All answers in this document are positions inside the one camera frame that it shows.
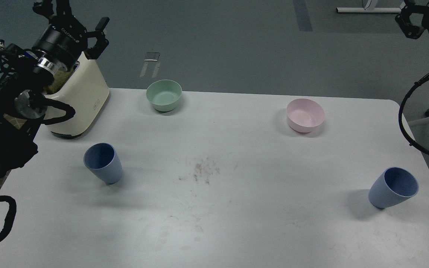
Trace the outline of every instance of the cream appliance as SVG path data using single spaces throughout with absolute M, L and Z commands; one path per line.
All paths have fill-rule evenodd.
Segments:
M 82 53 L 78 66 L 56 93 L 46 98 L 64 102 L 75 109 L 71 119 L 46 127 L 55 136 L 72 139 L 82 135 L 94 122 L 109 97 L 109 87 L 95 60 L 88 60 Z M 48 107 L 45 119 L 61 117 L 64 111 Z

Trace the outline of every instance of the cup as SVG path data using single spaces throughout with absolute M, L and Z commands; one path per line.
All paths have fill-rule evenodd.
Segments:
M 368 200 L 378 208 L 391 207 L 415 196 L 418 188 L 418 182 L 410 172 L 389 167 L 371 187 Z
M 107 184 L 118 182 L 123 174 L 119 156 L 110 144 L 100 143 L 84 154 L 85 166 Z

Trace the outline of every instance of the black cable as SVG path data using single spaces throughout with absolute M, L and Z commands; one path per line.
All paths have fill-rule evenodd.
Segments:
M 398 112 L 398 124 L 400 125 L 401 133 L 403 134 L 405 139 L 407 139 L 407 141 L 410 143 L 410 146 L 413 146 L 417 148 L 419 151 L 421 151 L 422 153 L 429 155 L 429 150 L 422 147 L 412 137 L 410 137 L 410 135 L 408 135 L 407 131 L 405 130 L 405 127 L 403 126 L 403 109 L 405 108 L 405 104 L 407 103 L 408 98 L 410 98 L 410 96 L 417 88 L 419 88 L 422 84 L 426 83 L 427 81 L 429 81 L 429 73 L 423 76 L 423 78 L 421 78 L 419 81 L 415 82 L 413 87 L 405 95 L 405 98 L 403 98 L 403 101 L 400 104 L 400 110 Z

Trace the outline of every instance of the pink bowl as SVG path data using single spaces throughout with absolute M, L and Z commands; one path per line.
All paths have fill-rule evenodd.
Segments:
M 324 119 L 324 109 L 313 100 L 296 99 L 287 105 L 287 124 L 297 132 L 311 132 Z

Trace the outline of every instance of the black loop handle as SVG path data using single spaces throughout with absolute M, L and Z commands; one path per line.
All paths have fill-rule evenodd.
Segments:
M 75 109 L 72 106 L 70 106 L 64 102 L 60 102 L 58 100 L 52 100 L 52 99 L 48 99 L 48 98 L 43 98 L 42 102 L 46 106 L 52 106 L 56 109 L 63 110 L 66 112 L 65 115 L 63 115 L 61 117 L 54 117 L 51 119 L 43 120 L 42 123 L 45 125 L 57 124 L 60 122 L 64 122 L 64 121 L 71 119 L 75 115 Z
M 14 198 L 7 195 L 0 195 L 0 202 L 7 202 L 9 209 L 7 210 L 6 217 L 4 218 L 3 229 L 0 232 L 0 242 L 3 241 L 10 233 L 14 218 L 16 217 L 16 201 Z

